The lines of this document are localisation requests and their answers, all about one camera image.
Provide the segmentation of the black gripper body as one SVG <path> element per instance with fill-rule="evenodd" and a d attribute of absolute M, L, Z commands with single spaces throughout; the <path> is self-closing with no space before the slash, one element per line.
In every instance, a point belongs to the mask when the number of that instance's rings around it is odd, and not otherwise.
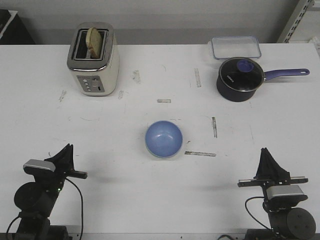
<path fill-rule="evenodd" d="M 305 176 L 291 176 L 287 178 L 248 178 L 240 179 L 237 186 L 242 187 L 271 187 L 271 186 L 282 186 L 282 185 L 295 185 L 295 184 L 305 184 L 308 182 L 308 178 Z"/>
<path fill-rule="evenodd" d="M 86 179 L 88 177 L 88 173 L 85 171 L 74 170 L 68 171 L 66 166 L 56 166 L 55 171 L 53 173 L 48 173 L 44 178 L 45 183 L 54 183 L 54 182 L 63 182 L 67 177 L 78 178 L 78 179 Z"/>

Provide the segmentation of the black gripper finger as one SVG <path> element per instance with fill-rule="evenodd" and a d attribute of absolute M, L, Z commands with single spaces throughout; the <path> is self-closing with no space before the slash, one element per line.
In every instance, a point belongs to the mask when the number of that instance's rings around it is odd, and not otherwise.
<path fill-rule="evenodd" d="M 269 171 L 269 157 L 267 155 L 267 148 L 261 149 L 259 164 L 255 174 L 255 180 L 265 180 L 270 178 Z"/>
<path fill-rule="evenodd" d="M 67 171 L 74 170 L 74 146 L 72 144 L 67 144 L 65 147 L 65 164 Z"/>
<path fill-rule="evenodd" d="M 52 162 L 56 167 L 66 166 L 65 164 L 66 146 L 56 155 L 46 158 L 45 161 Z"/>
<path fill-rule="evenodd" d="M 273 158 L 269 150 L 267 149 L 267 156 L 268 156 L 268 167 L 270 178 L 273 181 L 280 181 L 280 180 L 288 180 L 290 179 L 290 173 L 283 169 Z"/>

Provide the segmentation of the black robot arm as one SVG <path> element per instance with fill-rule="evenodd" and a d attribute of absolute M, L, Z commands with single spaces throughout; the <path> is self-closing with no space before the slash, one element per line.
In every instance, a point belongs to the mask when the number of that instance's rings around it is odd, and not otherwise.
<path fill-rule="evenodd" d="M 20 209 L 20 220 L 15 233 L 5 233 L 8 240 L 71 240 L 67 227 L 52 225 L 49 217 L 65 181 L 70 177 L 86 179 L 88 174 L 77 171 L 73 159 L 74 147 L 67 144 L 56 155 L 44 159 L 30 159 L 23 165 L 34 181 L 23 184 L 13 201 Z"/>
<path fill-rule="evenodd" d="M 262 208 L 268 215 L 267 227 L 255 217 L 262 229 L 248 229 L 246 240 L 312 240 L 316 237 L 316 221 L 307 210 L 297 207 L 308 199 L 300 184 L 307 183 L 304 176 L 292 177 L 273 158 L 265 147 L 261 149 L 259 164 L 254 178 L 239 180 L 237 185 L 262 189 Z"/>

